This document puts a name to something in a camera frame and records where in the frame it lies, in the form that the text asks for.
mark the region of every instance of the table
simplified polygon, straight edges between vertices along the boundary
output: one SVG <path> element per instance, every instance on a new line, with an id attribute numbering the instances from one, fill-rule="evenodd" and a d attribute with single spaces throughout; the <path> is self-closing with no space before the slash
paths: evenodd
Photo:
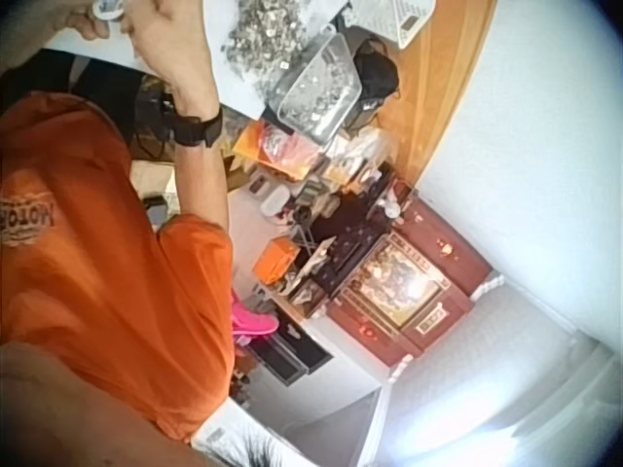
<path id="1" fill-rule="evenodd" d="M 310 35 L 316 34 L 331 21 L 347 1 L 311 0 L 302 14 Z M 203 0 L 203 3 L 206 36 L 212 51 L 212 68 L 221 103 L 250 119 L 259 120 L 266 108 L 263 98 L 249 80 L 234 72 L 221 51 L 229 32 L 236 24 L 238 0 Z M 134 56 L 129 38 L 121 33 L 117 22 L 111 23 L 108 40 L 85 41 L 76 31 L 68 29 L 59 32 L 46 47 L 153 74 L 142 59 Z"/>

